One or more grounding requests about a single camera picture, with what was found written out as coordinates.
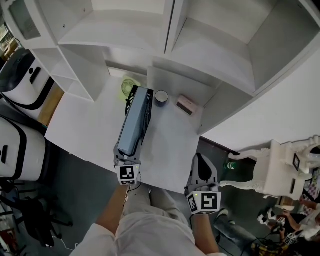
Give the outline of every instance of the white furniture leg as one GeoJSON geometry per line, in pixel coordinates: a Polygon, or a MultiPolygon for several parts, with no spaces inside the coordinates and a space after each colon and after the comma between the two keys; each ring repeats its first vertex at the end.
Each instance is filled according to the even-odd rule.
{"type": "Polygon", "coordinates": [[[247,182],[236,182],[236,181],[221,181],[220,187],[233,186],[240,190],[255,190],[258,193],[262,193],[264,190],[265,183],[263,181],[247,181],[247,182]]]}
{"type": "Polygon", "coordinates": [[[234,155],[230,153],[228,155],[228,158],[233,159],[233,160],[241,160],[245,159],[248,157],[254,157],[254,158],[261,158],[269,154],[270,149],[264,148],[262,150],[248,150],[248,151],[243,151],[240,155],[234,155]]]}

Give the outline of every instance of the person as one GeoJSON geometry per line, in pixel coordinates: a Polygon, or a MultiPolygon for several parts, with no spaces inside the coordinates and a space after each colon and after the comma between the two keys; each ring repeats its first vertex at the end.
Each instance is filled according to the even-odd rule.
{"type": "Polygon", "coordinates": [[[273,229],[276,225],[275,221],[278,221],[280,218],[285,218],[284,228],[288,234],[302,231],[300,236],[310,241],[311,238],[320,231],[320,204],[304,200],[303,198],[299,200],[299,203],[313,209],[313,212],[309,216],[306,216],[304,214],[291,214],[284,210],[282,215],[276,215],[273,209],[270,208],[267,211],[267,215],[270,220],[274,221],[269,221],[262,214],[259,215],[258,221],[261,224],[267,225],[270,229],[273,229]]]}
{"type": "Polygon", "coordinates": [[[289,247],[282,243],[285,240],[285,230],[279,232],[282,244],[274,243],[274,246],[270,246],[270,244],[269,246],[264,246],[261,243],[263,239],[255,237],[243,227],[236,225],[234,221],[229,220],[229,211],[227,209],[220,210],[213,227],[239,248],[241,256],[261,255],[258,252],[265,256],[287,255],[286,252],[289,247]]]}
{"type": "Polygon", "coordinates": [[[143,183],[127,188],[116,188],[72,256],[225,256],[208,215],[193,216],[192,232],[167,191],[143,183]]]}

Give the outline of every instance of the gray floor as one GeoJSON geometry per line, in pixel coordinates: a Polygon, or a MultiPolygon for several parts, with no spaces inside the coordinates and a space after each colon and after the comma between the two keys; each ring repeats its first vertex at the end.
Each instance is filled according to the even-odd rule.
{"type": "MultiPolygon", "coordinates": [[[[216,166],[219,180],[232,180],[245,182],[253,176],[254,163],[242,161],[238,163],[236,170],[224,170],[223,165],[227,159],[227,153],[216,148],[203,140],[200,140],[198,152],[206,155],[216,166]]],[[[62,233],[62,239],[70,249],[75,248],[84,238],[91,224],[93,224],[105,205],[108,203],[115,187],[118,185],[115,173],[98,167],[90,162],[83,161],[67,152],[61,150],[57,163],[57,170],[54,181],[50,188],[40,186],[40,192],[50,195],[56,194],[59,198],[59,207],[64,209],[66,214],[60,214],[58,219],[73,221],[73,227],[55,226],[62,233]]],[[[36,183],[28,183],[28,188],[38,187],[36,183]]],[[[275,204],[274,198],[263,199],[262,194],[253,190],[239,190],[231,186],[220,188],[222,192],[222,207],[230,211],[230,218],[246,228],[258,238],[268,235],[266,226],[260,225],[257,216],[261,210],[275,204]]],[[[177,201],[180,210],[190,217],[190,210],[186,198],[182,194],[170,193],[177,201]]],[[[216,214],[211,215],[213,222],[216,214]]],[[[21,245],[27,244],[26,252],[33,256],[66,256],[71,250],[65,249],[63,243],[56,239],[53,248],[42,248],[39,243],[26,233],[23,224],[19,236],[21,245]]],[[[234,256],[241,255],[241,252],[232,243],[222,238],[220,245],[226,248],[234,256]]]]}

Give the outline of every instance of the green fan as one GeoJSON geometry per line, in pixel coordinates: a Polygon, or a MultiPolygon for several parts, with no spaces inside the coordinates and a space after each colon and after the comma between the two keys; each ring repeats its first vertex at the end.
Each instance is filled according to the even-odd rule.
{"type": "Polygon", "coordinates": [[[129,94],[134,86],[141,86],[141,84],[134,80],[133,78],[125,75],[122,79],[119,98],[120,100],[126,102],[126,99],[129,97],[129,94]]]}

